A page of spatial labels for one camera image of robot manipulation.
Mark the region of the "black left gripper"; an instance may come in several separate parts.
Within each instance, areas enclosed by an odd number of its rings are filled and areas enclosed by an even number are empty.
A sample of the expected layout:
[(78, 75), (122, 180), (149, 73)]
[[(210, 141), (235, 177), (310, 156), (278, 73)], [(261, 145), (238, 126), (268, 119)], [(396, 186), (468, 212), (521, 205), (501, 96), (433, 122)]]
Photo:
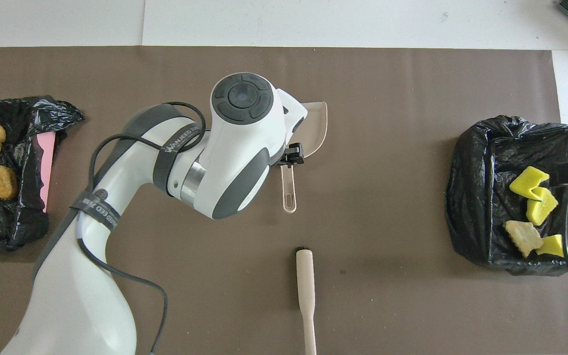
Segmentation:
[(277, 166), (290, 168), (290, 166), (304, 164), (304, 162), (304, 149), (302, 143), (291, 143), (277, 161)]

